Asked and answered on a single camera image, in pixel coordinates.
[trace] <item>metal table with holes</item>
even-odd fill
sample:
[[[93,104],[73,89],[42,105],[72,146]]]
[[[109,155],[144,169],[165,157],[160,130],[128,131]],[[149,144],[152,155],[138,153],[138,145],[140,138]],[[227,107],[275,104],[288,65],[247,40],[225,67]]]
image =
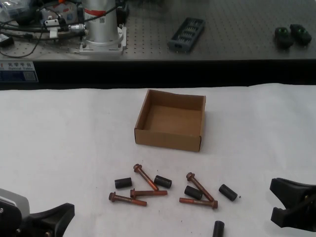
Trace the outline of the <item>metal table with holes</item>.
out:
[[[316,59],[315,0],[165,0],[160,6],[148,0],[142,4],[131,0],[129,4],[127,49],[123,55],[80,55],[80,41],[72,39],[41,42],[28,59],[35,63]],[[190,53],[171,52],[167,42],[186,17],[204,19],[205,29]],[[274,29],[289,28],[290,24],[301,24],[312,35],[307,47],[294,44],[287,51],[277,49]],[[16,40],[13,47],[3,52],[23,55],[33,46]]]

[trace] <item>table label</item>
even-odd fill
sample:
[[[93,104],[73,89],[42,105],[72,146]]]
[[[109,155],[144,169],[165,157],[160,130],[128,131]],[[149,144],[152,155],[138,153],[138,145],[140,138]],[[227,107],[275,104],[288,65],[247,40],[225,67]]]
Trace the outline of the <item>table label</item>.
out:
[[[38,82],[31,61],[0,61],[0,82]]]

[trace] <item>white plastic clip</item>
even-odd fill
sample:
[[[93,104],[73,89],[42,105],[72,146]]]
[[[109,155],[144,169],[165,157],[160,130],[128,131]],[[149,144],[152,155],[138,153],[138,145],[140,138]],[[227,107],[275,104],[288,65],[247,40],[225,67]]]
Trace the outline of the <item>white plastic clip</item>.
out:
[[[47,20],[45,21],[46,26],[55,26],[59,25],[58,20]],[[60,29],[59,26],[57,27],[49,27],[47,28],[49,30],[49,37],[50,38],[57,38],[58,29]]]

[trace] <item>metal base plate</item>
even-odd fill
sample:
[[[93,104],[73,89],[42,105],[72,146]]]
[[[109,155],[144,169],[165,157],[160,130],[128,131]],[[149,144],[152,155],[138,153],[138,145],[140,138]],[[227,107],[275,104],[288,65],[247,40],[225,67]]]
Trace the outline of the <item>metal base plate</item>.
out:
[[[122,41],[108,46],[95,46],[90,44],[85,39],[82,40],[80,45],[80,53],[83,54],[122,54],[126,48],[126,27],[118,28],[119,34],[122,34]]]

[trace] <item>blue label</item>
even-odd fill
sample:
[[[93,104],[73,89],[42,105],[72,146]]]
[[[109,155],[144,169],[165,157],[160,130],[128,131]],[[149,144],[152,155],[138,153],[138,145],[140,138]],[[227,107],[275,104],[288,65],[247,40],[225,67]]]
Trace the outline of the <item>blue label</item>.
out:
[[[38,82],[35,71],[0,71],[0,82]]]

